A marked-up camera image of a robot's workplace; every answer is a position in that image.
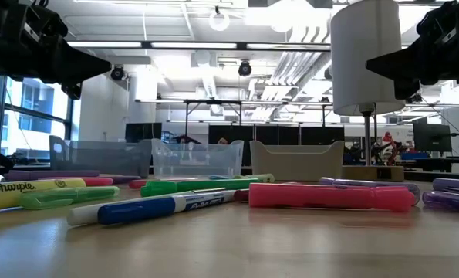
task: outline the plastic container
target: plastic container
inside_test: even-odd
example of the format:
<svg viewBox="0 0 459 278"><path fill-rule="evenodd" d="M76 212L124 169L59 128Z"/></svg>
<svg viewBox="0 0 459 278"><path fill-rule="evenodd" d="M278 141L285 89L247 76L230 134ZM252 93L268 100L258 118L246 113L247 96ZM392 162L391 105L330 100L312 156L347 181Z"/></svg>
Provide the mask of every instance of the plastic container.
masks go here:
<svg viewBox="0 0 459 278"><path fill-rule="evenodd" d="M64 141L49 136L52 170L96 170L100 174L149 175L152 144L124 142Z"/></svg>
<svg viewBox="0 0 459 278"><path fill-rule="evenodd" d="M326 146L271 146L251 141L253 175L271 173L276 181L341 178L344 141Z"/></svg>
<svg viewBox="0 0 459 278"><path fill-rule="evenodd" d="M165 144L152 140L154 175L234 177L241 174L243 141L231 144Z"/></svg>

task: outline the purple highlighter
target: purple highlighter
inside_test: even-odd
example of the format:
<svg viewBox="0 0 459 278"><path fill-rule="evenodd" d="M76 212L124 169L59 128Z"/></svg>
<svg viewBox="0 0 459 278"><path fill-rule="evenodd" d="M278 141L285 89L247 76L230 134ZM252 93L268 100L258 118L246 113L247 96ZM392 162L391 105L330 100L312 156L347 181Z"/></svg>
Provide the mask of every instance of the purple highlighter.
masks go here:
<svg viewBox="0 0 459 278"><path fill-rule="evenodd" d="M459 179L435 178L433 180L434 191L457 192L459 190Z"/></svg>
<svg viewBox="0 0 459 278"><path fill-rule="evenodd" d="M98 177L99 171L16 171L10 170L5 178L8 181L35 181L49 177Z"/></svg>
<svg viewBox="0 0 459 278"><path fill-rule="evenodd" d="M334 181L334 178L320 178L319 185L332 185Z"/></svg>
<svg viewBox="0 0 459 278"><path fill-rule="evenodd" d="M416 205L421 199L421 191L414 183L410 182L391 182L391 181L357 181L347 179L332 179L332 178L320 178L320 185L352 185L352 186L366 186L370 188L383 187L383 186L405 186L409 192L413 193L416 197Z"/></svg>
<svg viewBox="0 0 459 278"><path fill-rule="evenodd" d="M423 202L431 208L459 211L459 194L450 192L424 192Z"/></svg>

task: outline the sharpie logo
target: sharpie logo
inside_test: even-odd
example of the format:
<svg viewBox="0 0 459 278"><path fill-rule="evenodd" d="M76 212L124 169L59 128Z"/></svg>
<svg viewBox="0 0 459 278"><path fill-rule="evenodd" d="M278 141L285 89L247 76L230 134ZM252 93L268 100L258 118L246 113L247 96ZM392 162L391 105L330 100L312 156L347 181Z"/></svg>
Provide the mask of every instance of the sharpie logo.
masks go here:
<svg viewBox="0 0 459 278"><path fill-rule="evenodd" d="M10 185L2 185L0 184L0 192L13 192L13 191L20 191L23 192L24 190L36 190L35 186L29 184L28 182L23 183L15 183Z"/></svg>
<svg viewBox="0 0 459 278"><path fill-rule="evenodd" d="M184 210L189 211L192 209L204 208L210 205L219 205L219 204L222 204L223 202L224 202L224 198L215 198L215 199L208 200L208 201L194 202L191 204L187 204Z"/></svg>

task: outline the pink highlighter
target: pink highlighter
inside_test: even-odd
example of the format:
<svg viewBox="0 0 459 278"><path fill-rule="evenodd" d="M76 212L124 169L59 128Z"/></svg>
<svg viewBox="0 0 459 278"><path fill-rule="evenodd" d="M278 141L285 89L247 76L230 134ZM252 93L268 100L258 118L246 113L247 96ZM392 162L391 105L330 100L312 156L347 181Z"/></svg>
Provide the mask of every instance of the pink highlighter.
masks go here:
<svg viewBox="0 0 459 278"><path fill-rule="evenodd" d="M252 208L387 209L409 212L415 200L404 186L250 184Z"/></svg>

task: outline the ceiling duct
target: ceiling duct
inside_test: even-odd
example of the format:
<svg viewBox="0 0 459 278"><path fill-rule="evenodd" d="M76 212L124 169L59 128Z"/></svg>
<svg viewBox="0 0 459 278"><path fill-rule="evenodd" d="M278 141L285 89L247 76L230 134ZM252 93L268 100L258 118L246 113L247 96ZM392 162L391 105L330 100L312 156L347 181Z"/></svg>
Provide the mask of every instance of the ceiling duct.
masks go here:
<svg viewBox="0 0 459 278"><path fill-rule="evenodd" d="M213 68L216 67L215 54L208 52L207 50L198 50L191 55L191 61L205 69L201 74L201 80L204 84L205 94L207 99L217 99L217 87L215 86ZM224 108L220 105L211 105L211 116L222 116L224 114Z"/></svg>

